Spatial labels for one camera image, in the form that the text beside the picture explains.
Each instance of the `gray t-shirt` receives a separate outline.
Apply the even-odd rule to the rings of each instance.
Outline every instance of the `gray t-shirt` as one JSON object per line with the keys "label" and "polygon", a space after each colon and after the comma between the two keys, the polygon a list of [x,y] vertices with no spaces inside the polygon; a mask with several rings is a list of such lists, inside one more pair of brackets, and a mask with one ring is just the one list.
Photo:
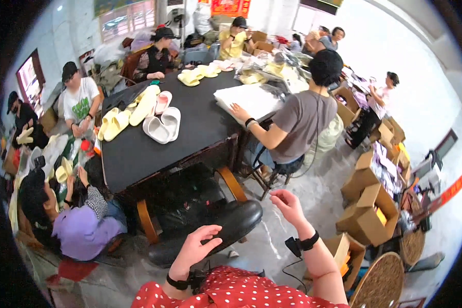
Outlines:
{"label": "gray t-shirt", "polygon": [[291,95],[284,107],[272,117],[274,124],[288,133],[277,148],[270,150],[274,162],[289,163],[306,153],[336,113],[337,103],[332,97],[310,90]]}
{"label": "gray t-shirt", "polygon": [[319,41],[322,42],[326,49],[337,51],[337,48],[339,47],[339,43],[336,43],[335,45],[332,44],[332,38],[328,35],[321,37]]}

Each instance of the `red poster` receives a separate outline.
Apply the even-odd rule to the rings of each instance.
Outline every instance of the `red poster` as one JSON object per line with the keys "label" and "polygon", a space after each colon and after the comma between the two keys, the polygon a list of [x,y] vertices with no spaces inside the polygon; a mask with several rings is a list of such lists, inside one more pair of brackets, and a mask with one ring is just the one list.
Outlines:
{"label": "red poster", "polygon": [[212,15],[226,15],[230,17],[243,16],[248,18],[251,0],[211,0]]}

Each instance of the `pink shirt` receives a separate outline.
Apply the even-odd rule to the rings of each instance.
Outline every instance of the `pink shirt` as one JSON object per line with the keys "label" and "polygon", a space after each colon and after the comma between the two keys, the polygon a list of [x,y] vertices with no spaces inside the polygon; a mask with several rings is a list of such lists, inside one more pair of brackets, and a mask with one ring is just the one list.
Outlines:
{"label": "pink shirt", "polygon": [[376,94],[380,96],[382,101],[385,103],[385,106],[383,107],[377,104],[373,97],[370,97],[368,100],[368,105],[373,109],[380,120],[385,116],[385,114],[387,114],[387,109],[390,105],[390,91],[391,89],[388,89],[387,87],[378,88],[376,90]]}

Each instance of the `person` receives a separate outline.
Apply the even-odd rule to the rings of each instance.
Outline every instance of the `person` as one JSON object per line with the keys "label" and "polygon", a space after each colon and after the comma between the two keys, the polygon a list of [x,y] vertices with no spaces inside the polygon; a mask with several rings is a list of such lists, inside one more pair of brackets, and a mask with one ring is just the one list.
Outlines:
{"label": "person", "polygon": [[325,46],[319,41],[320,31],[311,31],[304,39],[302,53],[314,57],[317,52],[324,50]]}
{"label": "person", "polygon": [[101,95],[91,77],[80,77],[77,65],[70,61],[63,66],[62,82],[67,89],[63,98],[63,116],[75,137],[82,137],[94,127],[94,118],[101,111]]}
{"label": "person", "polygon": [[250,141],[245,151],[249,166],[254,167],[253,163],[263,147],[265,150],[259,157],[264,164],[262,173],[268,171],[265,166],[274,169],[276,163],[293,163],[308,151],[314,139],[337,113],[337,103],[328,94],[327,87],[339,80],[342,67],[342,58],[337,52],[318,52],[309,63],[312,77],[309,89],[289,96],[283,108],[272,116],[273,124],[268,131],[238,104],[232,105],[231,113],[245,122],[256,138]]}
{"label": "person", "polygon": [[174,58],[169,52],[169,46],[174,38],[180,37],[174,35],[171,28],[160,27],[156,30],[151,36],[154,45],[140,55],[137,67],[133,71],[133,80],[136,83],[147,79],[163,79],[166,69],[174,68]]}
{"label": "person", "polygon": [[40,243],[55,253],[89,261],[98,256],[113,237],[127,232],[127,221],[120,205],[114,200],[106,202],[99,189],[90,184],[91,176],[88,177],[84,168],[79,167],[78,176],[87,190],[81,207],[74,207],[71,202],[75,177],[69,176],[64,210],[57,212],[56,195],[45,182],[41,166],[24,177],[18,200]]}
{"label": "person", "polygon": [[336,51],[339,48],[339,41],[346,36],[344,29],[335,27],[332,30],[332,35],[323,36],[320,38],[320,42],[325,46],[326,49]]}
{"label": "person", "polygon": [[32,110],[31,105],[19,99],[16,91],[12,91],[9,95],[7,114],[10,112],[15,115],[16,125],[16,131],[12,139],[12,147],[14,149],[19,149],[20,145],[17,143],[17,137],[22,131],[33,127],[34,130],[30,135],[30,137],[33,138],[33,142],[28,143],[27,146],[31,149],[36,146],[44,149],[50,139],[44,133],[43,125],[38,122],[38,115]]}
{"label": "person", "polygon": [[399,83],[399,76],[389,71],[385,78],[385,87],[375,89],[373,85],[370,85],[370,94],[368,97],[368,105],[370,107],[363,116],[358,130],[351,134],[352,140],[346,139],[347,144],[351,148],[357,148],[371,133],[373,128],[380,125],[390,105],[390,94]]}
{"label": "person", "polygon": [[302,49],[303,43],[301,42],[301,37],[299,34],[293,34],[293,40],[289,43],[289,50],[292,52],[300,52]]}
{"label": "person", "polygon": [[252,31],[246,25],[246,19],[243,16],[234,18],[229,30],[219,34],[219,41],[221,42],[221,49],[219,50],[221,60],[239,58],[245,44],[250,49],[255,48]]}
{"label": "person", "polygon": [[[300,201],[291,192],[280,189],[271,192],[272,203],[292,224],[301,241],[317,238],[317,231],[304,217]],[[190,267],[222,243],[217,237],[221,226],[202,226],[187,236],[180,253],[171,265],[166,282],[144,284],[132,302],[132,308],[152,307],[314,307],[348,308],[342,277],[332,254],[318,237],[311,249],[303,251],[304,262],[313,279],[313,296],[288,286],[278,286],[254,272],[217,266],[206,273],[199,294],[191,296],[185,282]],[[183,282],[178,288],[174,283]]]}

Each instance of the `scissors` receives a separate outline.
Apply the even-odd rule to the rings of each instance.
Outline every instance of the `scissors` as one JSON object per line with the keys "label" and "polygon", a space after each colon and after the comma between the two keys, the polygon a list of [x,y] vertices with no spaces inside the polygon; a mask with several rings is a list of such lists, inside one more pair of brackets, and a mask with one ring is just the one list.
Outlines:
{"label": "scissors", "polygon": [[158,84],[160,84],[160,83],[164,83],[164,81],[153,80],[153,81],[151,81],[151,83],[150,83],[149,85],[150,85],[150,86],[152,86],[153,84],[158,85]]}

